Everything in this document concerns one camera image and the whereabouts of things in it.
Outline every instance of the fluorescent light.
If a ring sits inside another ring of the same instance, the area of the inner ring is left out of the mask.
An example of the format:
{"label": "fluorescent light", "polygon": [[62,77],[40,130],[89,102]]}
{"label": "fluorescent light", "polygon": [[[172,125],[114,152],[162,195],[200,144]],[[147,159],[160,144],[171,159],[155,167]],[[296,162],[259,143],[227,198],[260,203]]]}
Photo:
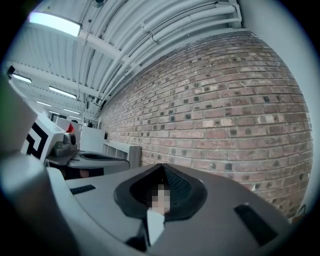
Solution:
{"label": "fluorescent light", "polygon": [[44,25],[77,37],[81,30],[81,25],[75,21],[70,21],[48,13],[32,12],[29,22]]}
{"label": "fluorescent light", "polygon": [[49,107],[51,107],[51,105],[50,104],[47,104],[47,103],[43,103],[43,102],[40,102],[40,101],[37,101],[38,103],[40,103],[40,104],[43,104],[43,105],[46,105],[46,106],[49,106]]}
{"label": "fluorescent light", "polygon": [[69,97],[74,98],[74,99],[76,99],[76,98],[77,98],[77,96],[76,96],[76,95],[74,95],[74,94],[71,94],[71,93],[66,92],[66,91],[64,91],[64,90],[60,90],[60,89],[54,88],[54,87],[52,87],[52,86],[49,86],[49,89],[50,89],[51,91],[54,91],[54,92],[56,92],[56,93],[63,94],[63,95],[66,95],[66,96],[69,96]]}
{"label": "fluorescent light", "polygon": [[72,115],[69,115],[69,117],[82,120],[81,118],[79,118],[79,117],[75,117],[75,116],[72,116]]}
{"label": "fluorescent light", "polygon": [[24,81],[24,82],[27,82],[27,83],[32,83],[31,79],[28,78],[28,77],[25,77],[25,76],[22,76],[22,75],[19,75],[19,74],[12,74],[12,76],[16,79],[19,79],[21,81]]}
{"label": "fluorescent light", "polygon": [[66,109],[66,108],[64,108],[64,110],[80,115],[80,113],[79,113],[79,112],[76,112],[76,111],[72,111],[72,110],[69,110],[69,109]]}
{"label": "fluorescent light", "polygon": [[53,111],[50,111],[50,110],[49,110],[49,112],[54,113],[54,114],[56,114],[56,115],[60,115],[59,113],[53,112]]}

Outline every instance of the brick wall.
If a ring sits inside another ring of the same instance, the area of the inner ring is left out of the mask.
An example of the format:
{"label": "brick wall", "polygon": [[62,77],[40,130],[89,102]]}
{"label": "brick wall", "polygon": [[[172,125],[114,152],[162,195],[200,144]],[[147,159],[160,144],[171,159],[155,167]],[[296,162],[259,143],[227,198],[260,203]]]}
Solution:
{"label": "brick wall", "polygon": [[292,217],[312,166],[304,97],[279,56],[250,32],[177,49],[137,75],[101,113],[141,164],[174,163],[240,182]]}

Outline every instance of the black slot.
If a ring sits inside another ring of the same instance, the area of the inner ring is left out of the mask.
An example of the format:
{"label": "black slot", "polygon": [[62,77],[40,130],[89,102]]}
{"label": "black slot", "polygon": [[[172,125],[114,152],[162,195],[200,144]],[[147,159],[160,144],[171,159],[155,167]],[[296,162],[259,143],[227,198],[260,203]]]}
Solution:
{"label": "black slot", "polygon": [[269,243],[278,235],[249,205],[239,205],[234,211],[260,246]]}
{"label": "black slot", "polygon": [[86,185],[86,186],[80,186],[80,187],[75,187],[75,188],[70,188],[70,191],[73,195],[84,193],[90,190],[95,190],[96,187],[93,185]]}
{"label": "black slot", "polygon": [[93,159],[93,160],[114,160],[112,157],[108,157],[101,154],[81,154],[80,157],[84,157],[86,159]]}

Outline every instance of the white paper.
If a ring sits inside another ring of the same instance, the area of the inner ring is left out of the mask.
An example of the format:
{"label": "white paper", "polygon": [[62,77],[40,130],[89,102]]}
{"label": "white paper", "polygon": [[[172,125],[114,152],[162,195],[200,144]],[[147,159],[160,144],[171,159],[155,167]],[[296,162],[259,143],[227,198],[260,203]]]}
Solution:
{"label": "white paper", "polygon": [[152,209],[149,209],[146,212],[146,221],[148,226],[149,241],[150,245],[152,246],[165,230],[165,216]]}

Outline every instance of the ceiling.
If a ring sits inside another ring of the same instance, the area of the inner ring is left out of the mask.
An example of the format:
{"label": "ceiling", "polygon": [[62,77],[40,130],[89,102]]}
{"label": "ceiling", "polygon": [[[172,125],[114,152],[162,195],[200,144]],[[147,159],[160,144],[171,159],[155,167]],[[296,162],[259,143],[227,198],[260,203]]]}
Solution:
{"label": "ceiling", "polygon": [[[44,0],[36,12],[82,24],[78,37],[26,22],[5,66],[32,83],[12,79],[32,101],[96,117],[103,103],[152,62],[200,38],[241,30],[236,0]],[[64,96],[49,89],[77,96]]]}

